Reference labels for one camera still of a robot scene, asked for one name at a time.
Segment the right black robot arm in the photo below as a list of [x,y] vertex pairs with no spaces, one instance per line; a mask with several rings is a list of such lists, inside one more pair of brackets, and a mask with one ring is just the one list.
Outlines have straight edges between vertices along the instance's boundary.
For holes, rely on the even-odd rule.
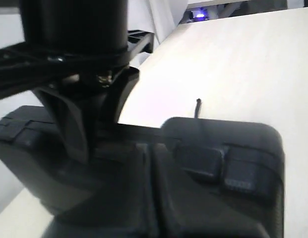
[[99,121],[116,123],[153,33],[127,28],[125,0],[21,0],[24,41],[0,49],[0,100],[31,90],[68,155],[86,164]]

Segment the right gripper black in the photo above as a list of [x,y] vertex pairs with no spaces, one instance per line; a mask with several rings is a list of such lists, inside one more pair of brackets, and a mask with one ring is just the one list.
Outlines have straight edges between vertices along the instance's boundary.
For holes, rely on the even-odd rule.
[[[127,68],[139,53],[152,53],[154,34],[128,32],[127,49],[121,53],[83,55],[21,42],[0,49],[0,100],[28,91],[59,78],[90,73],[105,90],[99,121],[117,123],[127,98],[139,81],[139,70]],[[60,91],[41,87],[33,90],[53,119],[68,156],[82,164],[90,157],[88,136],[78,103]]]

